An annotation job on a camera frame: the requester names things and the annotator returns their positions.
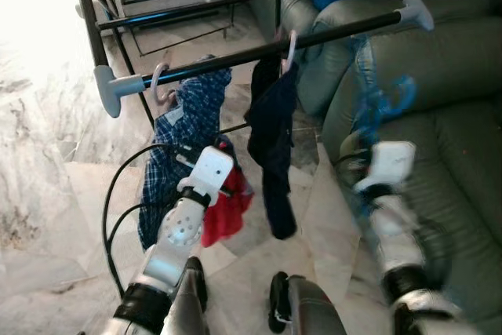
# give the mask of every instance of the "marble floor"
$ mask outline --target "marble floor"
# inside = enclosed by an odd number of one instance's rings
[[[118,302],[100,242],[100,213],[118,166],[147,145],[151,127],[139,98],[122,99],[119,118],[103,109],[78,0],[7,0],[16,17],[0,34],[0,323],[4,335],[99,333]],[[32,15],[38,15],[32,24]],[[222,26],[220,18],[138,35],[155,49]],[[165,52],[140,57],[126,47],[136,70],[152,72]],[[208,35],[172,50],[172,65],[207,53],[224,55],[264,43],[253,16],[239,7],[224,39]],[[115,73],[126,73],[112,41]],[[249,106],[253,65],[235,67],[221,112],[222,128],[242,122]],[[147,100],[155,115],[162,109]],[[349,335],[388,334],[390,323],[376,266],[345,204],[322,141],[320,123],[299,109],[294,117],[291,201],[300,225],[286,241],[271,236],[261,198],[260,169],[246,152],[247,129],[230,135],[256,191],[245,226],[231,239],[196,248],[209,285],[211,333],[269,334],[266,297],[279,270],[318,282],[336,305]],[[110,222],[138,202],[145,159],[127,168],[111,200]],[[136,218],[115,238],[123,282],[142,260]]]

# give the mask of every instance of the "blue plaid shirt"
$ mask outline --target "blue plaid shirt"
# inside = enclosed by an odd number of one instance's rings
[[[176,161],[173,151],[181,151],[185,145],[198,149],[213,144],[220,130],[220,108],[230,80],[230,68],[183,80],[176,91],[177,106],[155,120],[152,143],[168,144],[172,150],[169,153],[155,148],[150,152],[141,199],[146,206],[140,210],[138,224],[144,249],[157,242],[162,219],[178,199],[176,186],[191,172],[191,168]]]

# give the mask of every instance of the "green leather sofa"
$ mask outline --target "green leather sofa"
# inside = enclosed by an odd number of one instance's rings
[[[413,106],[379,134],[417,146],[406,194],[412,211],[441,224],[453,240],[447,297],[481,333],[501,335],[502,19],[493,16],[500,0],[424,2],[435,17],[433,32],[405,26],[368,34],[380,87],[392,96],[390,84],[404,74],[417,83]],[[400,0],[339,0],[318,12],[310,0],[282,0],[282,19],[287,29],[310,33],[400,6]],[[271,38],[273,0],[251,7]],[[324,119],[322,142],[332,162],[357,147],[355,54],[347,40],[297,54],[299,99],[307,113]],[[344,194],[371,239],[357,198]]]

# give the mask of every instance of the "red cloth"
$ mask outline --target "red cloth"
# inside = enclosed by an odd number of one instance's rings
[[[242,214],[251,205],[254,192],[242,170],[233,168],[224,183],[231,196],[219,194],[216,205],[209,207],[204,216],[201,237],[203,247],[209,247],[220,239],[227,239],[242,229]]]

